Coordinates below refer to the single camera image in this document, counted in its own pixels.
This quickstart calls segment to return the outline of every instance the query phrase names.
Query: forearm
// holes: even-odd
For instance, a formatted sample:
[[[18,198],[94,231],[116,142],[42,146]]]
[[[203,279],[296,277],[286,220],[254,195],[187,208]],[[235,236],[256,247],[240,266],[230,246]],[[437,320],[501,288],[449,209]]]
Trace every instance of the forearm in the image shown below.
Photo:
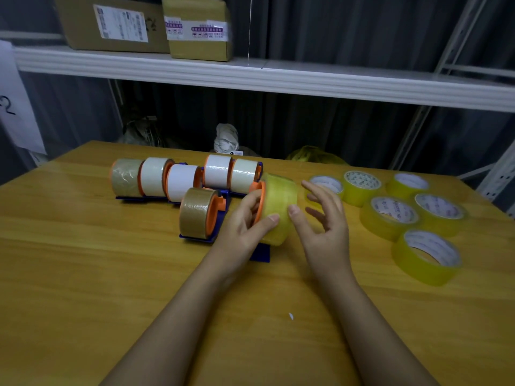
[[[182,385],[221,284],[201,263],[101,385]]]
[[[438,383],[390,327],[350,273],[322,284],[336,307],[352,355],[367,386]]]

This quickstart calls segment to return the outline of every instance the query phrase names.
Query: fingernail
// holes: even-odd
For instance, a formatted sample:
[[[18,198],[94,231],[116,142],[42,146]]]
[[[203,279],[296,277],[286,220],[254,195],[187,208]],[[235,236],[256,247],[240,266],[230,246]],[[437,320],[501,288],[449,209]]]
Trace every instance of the fingernail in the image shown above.
[[[268,216],[268,218],[270,218],[272,221],[274,221],[274,223],[279,223],[279,214],[271,214]]]
[[[288,214],[295,215],[299,212],[300,212],[300,208],[296,204],[291,204],[290,206],[288,206]]]

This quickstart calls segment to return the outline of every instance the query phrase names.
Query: metal shelf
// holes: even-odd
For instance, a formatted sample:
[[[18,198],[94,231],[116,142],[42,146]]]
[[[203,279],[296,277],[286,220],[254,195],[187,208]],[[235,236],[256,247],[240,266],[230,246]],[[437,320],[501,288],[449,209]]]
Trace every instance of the metal shelf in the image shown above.
[[[296,95],[515,112],[515,87],[433,73],[236,58],[175,60],[168,54],[15,47],[19,70]]]

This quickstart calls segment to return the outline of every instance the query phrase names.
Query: clear tape roll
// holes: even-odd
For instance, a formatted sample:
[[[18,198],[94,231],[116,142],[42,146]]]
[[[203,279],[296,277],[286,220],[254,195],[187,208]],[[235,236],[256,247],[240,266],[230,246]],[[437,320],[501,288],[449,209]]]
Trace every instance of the clear tape roll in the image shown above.
[[[396,173],[385,185],[386,192],[400,199],[408,199],[414,194],[427,191],[429,183],[413,173]]]
[[[190,188],[179,209],[179,232],[184,237],[208,239],[213,233],[218,210],[225,210],[225,203],[213,189]]]
[[[250,186],[259,179],[260,173],[261,167],[256,161],[237,158],[230,176],[231,191],[238,194],[248,194]]]
[[[381,181],[370,173],[349,171],[344,174],[344,202],[362,207],[381,188]]]
[[[298,189],[295,182],[286,177],[264,173],[258,183],[253,183],[249,192],[261,189],[261,200],[254,224],[261,217],[279,214],[279,224],[261,240],[262,243],[280,246],[288,237],[293,223],[288,215],[288,206],[297,203]]]
[[[413,206],[421,216],[417,227],[444,237],[458,234],[468,217],[463,207],[441,196],[416,194],[413,201]]]
[[[197,165],[175,164],[166,176],[166,196],[171,202],[181,202],[190,188],[202,187],[202,171]]]
[[[316,175],[310,178],[310,183],[313,183],[315,185],[318,185],[320,187],[325,187],[328,190],[334,192],[338,195],[340,199],[343,200],[344,198],[344,186],[341,184],[341,182],[334,177],[331,176],[324,176],[324,175]],[[311,204],[314,207],[320,208],[320,204],[317,202],[313,202],[307,198],[308,194],[310,192],[306,189],[304,191],[304,197],[308,204]]]
[[[390,241],[395,241],[420,221],[415,209],[406,201],[383,196],[366,201],[359,219],[369,232]]]
[[[234,160],[230,155],[210,154],[205,159],[203,183],[205,187],[229,189]]]
[[[459,252],[453,244],[422,230],[408,230],[393,244],[391,253],[401,270],[428,285],[447,283],[461,267]]]
[[[145,196],[166,196],[166,175],[174,164],[171,158],[148,157],[141,165],[139,181]]]
[[[128,198],[143,196],[138,181],[142,163],[143,160],[133,158],[120,158],[113,163],[109,178],[116,196]]]

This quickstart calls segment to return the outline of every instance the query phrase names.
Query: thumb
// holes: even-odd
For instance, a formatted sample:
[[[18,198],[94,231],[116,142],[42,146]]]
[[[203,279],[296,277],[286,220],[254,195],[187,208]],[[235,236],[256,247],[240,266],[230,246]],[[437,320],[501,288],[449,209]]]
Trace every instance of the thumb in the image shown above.
[[[300,241],[304,244],[304,241],[314,234],[306,216],[296,204],[288,206],[288,215],[293,222],[293,226],[295,226],[297,234],[299,234]]]
[[[252,243],[252,246],[256,246],[258,242],[260,242],[265,235],[270,232],[274,227],[279,224],[279,214],[271,214],[267,216],[265,219],[261,219],[251,227],[247,233],[246,237],[249,242]]]

